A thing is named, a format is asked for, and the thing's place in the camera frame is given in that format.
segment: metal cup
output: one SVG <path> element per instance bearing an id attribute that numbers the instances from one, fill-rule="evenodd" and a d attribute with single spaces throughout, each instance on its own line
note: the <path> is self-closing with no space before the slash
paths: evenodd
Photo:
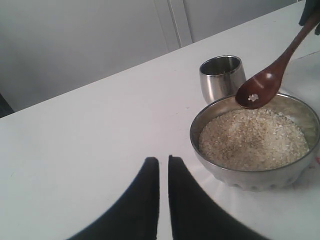
<path id="1" fill-rule="evenodd" d="M 200 66 L 202 95 L 208 104 L 235 95 L 246 80 L 241 59 L 237 56 L 217 56 Z"/>

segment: table surface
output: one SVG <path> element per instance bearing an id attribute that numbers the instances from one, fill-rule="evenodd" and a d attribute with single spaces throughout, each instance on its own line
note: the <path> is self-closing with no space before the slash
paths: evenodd
<path id="1" fill-rule="evenodd" d="M 189 141 L 190 124 L 206 106 L 201 63 L 236 55 L 251 77 L 301 29 L 303 6 L 295 3 L 0 119 L 0 239 L 71 237 L 121 196 L 146 157 L 160 163 L 157 238 L 172 239 L 169 155 L 182 157 L 212 199 L 266 237 L 318 239 L 320 181 L 241 191 L 206 171 Z M 320 37 L 310 34 L 292 60 L 318 51 Z"/>

